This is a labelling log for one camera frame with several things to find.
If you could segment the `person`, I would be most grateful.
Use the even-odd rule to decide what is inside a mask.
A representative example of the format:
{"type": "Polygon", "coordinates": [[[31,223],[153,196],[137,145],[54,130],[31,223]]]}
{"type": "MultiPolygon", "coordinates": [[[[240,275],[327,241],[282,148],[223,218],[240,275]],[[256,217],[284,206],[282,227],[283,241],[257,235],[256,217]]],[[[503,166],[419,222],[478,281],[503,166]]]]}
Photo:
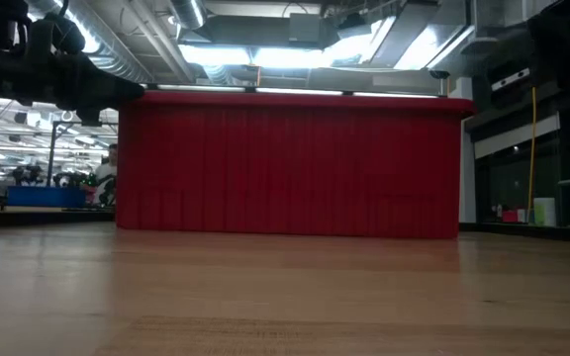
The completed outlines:
{"type": "Polygon", "coordinates": [[[109,146],[108,160],[101,164],[95,171],[96,190],[93,204],[110,206],[115,200],[115,186],[118,169],[118,145],[113,143],[109,146]]]}

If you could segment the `black aluminium rig frame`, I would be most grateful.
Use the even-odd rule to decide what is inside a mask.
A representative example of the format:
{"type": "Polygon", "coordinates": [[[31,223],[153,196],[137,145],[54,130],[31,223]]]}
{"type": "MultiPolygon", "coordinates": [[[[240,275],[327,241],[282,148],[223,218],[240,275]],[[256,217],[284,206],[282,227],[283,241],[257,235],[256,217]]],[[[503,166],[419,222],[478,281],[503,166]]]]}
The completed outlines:
{"type": "MultiPolygon", "coordinates": [[[[100,212],[0,212],[0,227],[59,223],[105,223],[114,220],[115,218],[111,213],[100,212]]],[[[570,227],[461,222],[459,230],[570,242],[570,227]]]]}

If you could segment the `white and green container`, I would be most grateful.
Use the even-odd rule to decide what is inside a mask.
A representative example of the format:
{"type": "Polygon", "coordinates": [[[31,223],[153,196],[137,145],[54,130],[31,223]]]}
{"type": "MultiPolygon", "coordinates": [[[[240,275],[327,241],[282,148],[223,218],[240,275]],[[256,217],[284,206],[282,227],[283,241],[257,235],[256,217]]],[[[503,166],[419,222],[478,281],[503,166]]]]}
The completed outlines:
{"type": "Polygon", "coordinates": [[[533,212],[534,223],[536,225],[556,226],[556,205],[554,198],[534,198],[533,212]]]}

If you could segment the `silver ventilation duct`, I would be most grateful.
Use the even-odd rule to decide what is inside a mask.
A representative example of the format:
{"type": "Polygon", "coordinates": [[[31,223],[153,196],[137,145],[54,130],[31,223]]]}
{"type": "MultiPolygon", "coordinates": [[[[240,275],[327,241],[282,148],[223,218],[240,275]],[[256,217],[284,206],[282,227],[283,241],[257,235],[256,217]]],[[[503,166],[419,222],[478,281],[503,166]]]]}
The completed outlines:
{"type": "Polygon", "coordinates": [[[25,0],[32,19],[55,22],[54,45],[61,51],[84,53],[99,69],[138,83],[152,74],[88,4],[88,0],[25,0]]]}

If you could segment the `blue storage bin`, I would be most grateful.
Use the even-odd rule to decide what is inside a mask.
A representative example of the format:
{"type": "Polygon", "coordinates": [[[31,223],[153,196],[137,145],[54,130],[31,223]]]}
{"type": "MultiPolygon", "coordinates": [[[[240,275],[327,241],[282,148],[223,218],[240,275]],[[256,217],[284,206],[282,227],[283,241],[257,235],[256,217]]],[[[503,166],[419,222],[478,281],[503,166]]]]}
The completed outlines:
{"type": "Polygon", "coordinates": [[[42,208],[82,208],[86,194],[78,188],[11,186],[8,188],[8,206],[42,208]]]}

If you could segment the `red plastic bin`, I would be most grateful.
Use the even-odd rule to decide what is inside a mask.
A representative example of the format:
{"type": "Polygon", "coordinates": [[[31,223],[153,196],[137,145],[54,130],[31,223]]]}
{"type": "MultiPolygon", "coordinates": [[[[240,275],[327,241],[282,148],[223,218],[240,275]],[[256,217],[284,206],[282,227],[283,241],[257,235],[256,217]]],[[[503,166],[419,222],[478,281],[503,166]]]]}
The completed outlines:
{"type": "Polygon", "coordinates": [[[472,102],[150,91],[119,112],[125,229],[452,239],[472,102]]]}

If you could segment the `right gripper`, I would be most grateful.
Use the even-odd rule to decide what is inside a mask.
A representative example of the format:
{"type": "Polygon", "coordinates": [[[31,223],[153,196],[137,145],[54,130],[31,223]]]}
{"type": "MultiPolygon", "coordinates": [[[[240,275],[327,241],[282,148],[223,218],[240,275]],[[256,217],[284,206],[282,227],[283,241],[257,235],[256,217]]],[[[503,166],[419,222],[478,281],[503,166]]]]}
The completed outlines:
{"type": "Polygon", "coordinates": [[[562,92],[548,65],[542,60],[527,28],[486,28],[483,35],[490,41],[482,64],[489,84],[492,107],[504,109],[520,102],[535,87],[541,94],[562,92]],[[493,92],[491,85],[519,70],[529,68],[530,76],[493,92]]]}

